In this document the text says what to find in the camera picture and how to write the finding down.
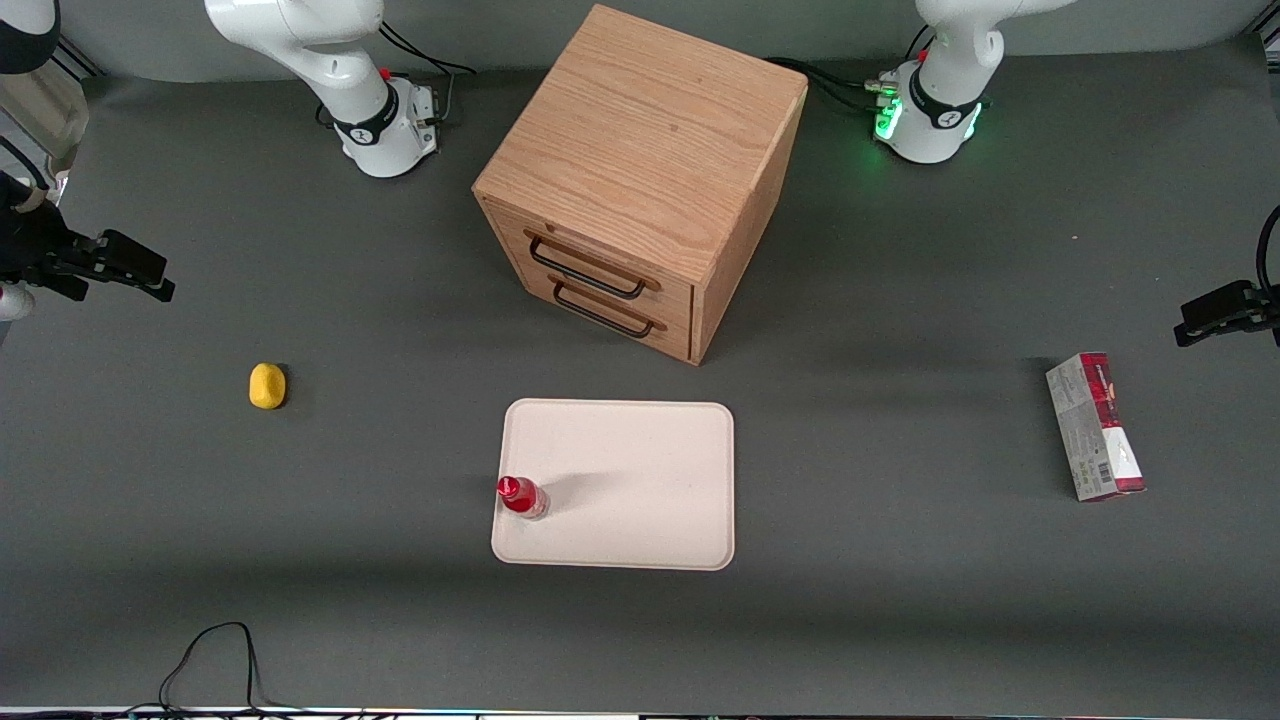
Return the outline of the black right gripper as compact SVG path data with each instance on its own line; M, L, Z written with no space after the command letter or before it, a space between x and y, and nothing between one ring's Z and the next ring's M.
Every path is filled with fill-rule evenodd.
M45 190L1 173L3 279L41 286L74 302L83 302L93 279L93 263L84 250L88 238L72 231ZM141 290L163 304L177 286L166 278L168 260L119 231L96 238L95 270L100 282Z

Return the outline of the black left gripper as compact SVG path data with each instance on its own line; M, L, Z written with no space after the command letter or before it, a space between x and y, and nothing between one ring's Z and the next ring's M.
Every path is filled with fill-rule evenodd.
M1181 305L1183 323L1174 327L1175 343L1188 348L1211 337L1235 332L1268 332L1280 345L1277 288L1234 281Z

